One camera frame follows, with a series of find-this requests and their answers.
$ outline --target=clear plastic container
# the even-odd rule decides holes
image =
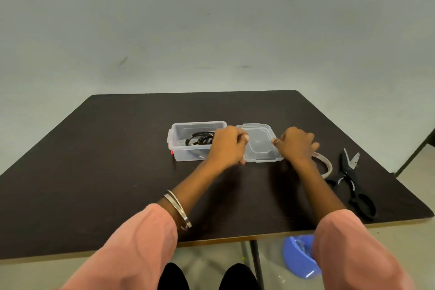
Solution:
[[[197,161],[204,160],[211,145],[186,145],[186,139],[196,132],[212,132],[218,128],[226,128],[223,121],[217,122],[195,122],[175,123],[167,134],[168,147],[174,152],[176,161]]]
[[[284,159],[271,142],[276,136],[269,125],[250,123],[236,127],[244,129],[249,135],[249,142],[243,156],[245,161],[263,163]]]

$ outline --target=person's right hand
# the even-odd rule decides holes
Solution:
[[[313,143],[314,134],[306,133],[296,127],[287,128],[281,139],[273,139],[272,144],[293,166],[311,162],[311,156],[319,149],[319,143]]]

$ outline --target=white wall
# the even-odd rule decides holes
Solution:
[[[396,171],[435,127],[434,46],[435,0],[0,0],[0,172],[91,94],[267,89]]]

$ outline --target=black pants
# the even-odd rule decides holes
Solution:
[[[220,282],[219,290],[261,290],[251,269],[237,263],[231,266]],[[183,271],[174,263],[169,263],[160,276],[157,290],[189,290]]]

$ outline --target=person's left hand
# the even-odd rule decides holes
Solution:
[[[237,162],[245,164],[243,155],[248,141],[247,132],[239,127],[228,126],[217,129],[207,161],[213,163],[222,171]]]

